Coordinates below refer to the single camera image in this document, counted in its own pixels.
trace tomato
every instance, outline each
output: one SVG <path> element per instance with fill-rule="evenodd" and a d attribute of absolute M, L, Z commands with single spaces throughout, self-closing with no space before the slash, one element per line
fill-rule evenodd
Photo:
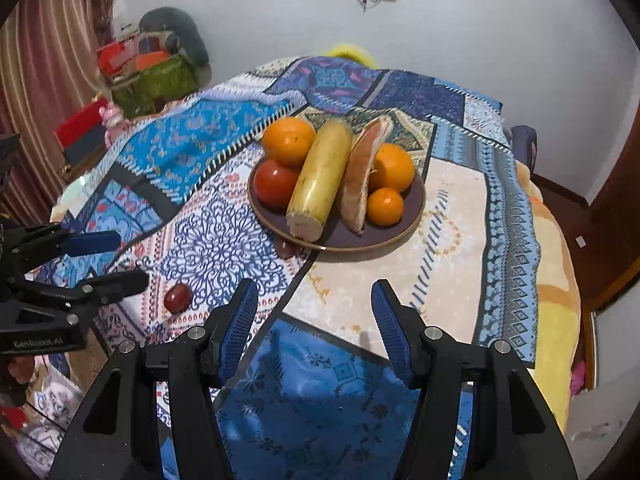
<path fill-rule="evenodd" d="M 260 203 L 274 211 L 284 211 L 289 205 L 298 172 L 279 165 L 275 160 L 265 160 L 255 171 L 254 191 Z"/>

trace curtain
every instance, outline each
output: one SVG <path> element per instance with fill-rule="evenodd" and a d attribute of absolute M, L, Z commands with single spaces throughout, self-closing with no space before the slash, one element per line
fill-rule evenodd
<path fill-rule="evenodd" d="M 64 159 L 53 131 L 106 92 L 95 51 L 111 39 L 112 5 L 20 0 L 0 29 L 0 129 L 20 134 L 0 211 L 20 224 L 48 221 L 62 192 Z"/>

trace black clamp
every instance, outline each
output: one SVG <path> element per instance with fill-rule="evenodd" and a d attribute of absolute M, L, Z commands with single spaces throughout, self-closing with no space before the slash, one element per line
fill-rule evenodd
<path fill-rule="evenodd" d="M 577 480 L 558 424 L 508 342 L 457 342 L 403 306 L 387 280 L 373 285 L 371 306 L 396 376 L 420 388 L 394 480 L 447 479 L 460 391 L 469 382 L 474 401 L 463 479 Z"/>
<path fill-rule="evenodd" d="M 141 269 L 88 278 L 74 288 L 25 279 L 25 273 L 68 254 L 114 251 L 116 231 L 75 234 L 51 223 L 3 229 L 0 224 L 0 396 L 2 404 L 21 406 L 26 384 L 9 374 L 8 360 L 86 347 L 86 332 L 100 306 L 143 292 L 148 275 Z"/>
<path fill-rule="evenodd" d="M 258 307 L 252 280 L 229 304 L 175 340 L 118 346 L 74 415 L 50 480 L 162 479 L 156 381 L 168 381 L 172 433 L 182 480 L 233 479 L 213 412 L 210 388 L 236 373 Z"/>
<path fill-rule="evenodd" d="M 464 479 L 577 480 L 551 411 L 506 341 L 489 348 L 456 342 L 402 306 L 386 280 L 373 285 L 371 304 L 396 375 L 420 388 L 395 480 L 447 479 L 469 381 L 474 408 Z M 155 381 L 167 380 L 180 478 L 232 480 L 209 388 L 235 373 L 256 307 L 255 284 L 242 280 L 203 327 L 157 346 L 122 342 L 76 412 L 51 480 L 161 479 L 154 394 Z"/>

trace bed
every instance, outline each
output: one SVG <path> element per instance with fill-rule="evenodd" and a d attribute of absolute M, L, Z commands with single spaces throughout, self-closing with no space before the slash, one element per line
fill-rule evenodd
<path fill-rule="evenodd" d="M 64 257 L 37 279 L 73 286 L 92 274 L 141 267 L 148 290 L 105 306 L 85 351 L 38 358 L 32 407 L 8 430 L 25 460 L 46 475 L 64 428 L 119 342 L 170 340 L 225 304 L 239 280 L 260 301 L 236 376 L 213 391 L 237 478 L 389 478 L 417 392 L 395 377 L 369 291 L 389 280 L 425 322 L 460 341 L 508 340 L 564 428 L 580 304 L 555 219 L 514 160 L 501 104 L 452 83 L 345 59 L 281 59 L 172 104 L 140 121 L 62 201 L 78 232 L 116 229 L 114 253 Z M 285 115 L 321 124 L 366 122 L 384 112 L 390 137 L 424 179 L 426 206 L 411 237 L 358 255 L 300 249 L 281 260 L 273 234 L 248 204 L 246 183 L 262 156 L 255 142 Z M 193 290 L 189 310 L 162 307 L 176 282 Z M 177 478 L 166 385 L 158 424 L 165 476 Z M 463 391 L 450 477 L 466 457 L 472 394 Z"/>

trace brown plate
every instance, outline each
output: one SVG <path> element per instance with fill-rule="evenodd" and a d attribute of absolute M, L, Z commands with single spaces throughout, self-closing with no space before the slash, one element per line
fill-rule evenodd
<path fill-rule="evenodd" d="M 407 191 L 402 193 L 402 196 L 404 197 L 404 214 L 402 215 L 402 219 L 396 225 L 391 227 L 378 227 L 370 223 L 369 220 L 365 220 L 364 233 L 361 236 L 358 236 L 357 234 L 349 231 L 342 223 L 342 220 L 340 220 L 340 214 L 334 207 L 329 215 L 326 225 L 324 226 L 324 231 L 322 232 L 320 239 L 315 243 L 305 242 L 304 240 L 294 238 L 289 234 L 287 217 L 284 213 L 276 213 L 265 208 L 255 195 L 254 176 L 255 171 L 258 166 L 260 166 L 261 162 L 262 161 L 256 164 L 251 175 L 249 175 L 249 204 L 251 204 L 251 208 L 254 210 L 255 215 L 263 225 L 285 240 L 297 245 L 319 251 L 336 252 L 355 252 L 382 247 L 395 242 L 405 234 L 411 233 L 418 225 L 422 210 L 424 209 L 424 185 L 416 172 L 411 186 Z"/>

